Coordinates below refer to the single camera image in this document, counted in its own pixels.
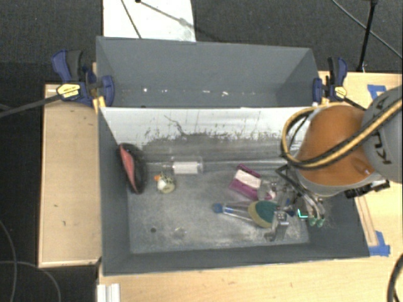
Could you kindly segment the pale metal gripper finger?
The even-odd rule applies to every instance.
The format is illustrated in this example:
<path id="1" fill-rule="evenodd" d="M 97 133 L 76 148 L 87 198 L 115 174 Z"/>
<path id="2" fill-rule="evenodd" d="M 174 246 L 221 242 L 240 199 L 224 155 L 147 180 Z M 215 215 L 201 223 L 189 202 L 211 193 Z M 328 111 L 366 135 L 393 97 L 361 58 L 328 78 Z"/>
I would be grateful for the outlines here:
<path id="1" fill-rule="evenodd" d="M 287 201 L 287 185 L 284 182 L 272 183 L 269 195 L 272 202 L 284 207 Z"/>
<path id="2" fill-rule="evenodd" d="M 285 238 L 289 224 L 287 213 L 277 211 L 275 213 L 272 229 L 266 234 L 266 239 L 270 242 L 282 241 Z"/>

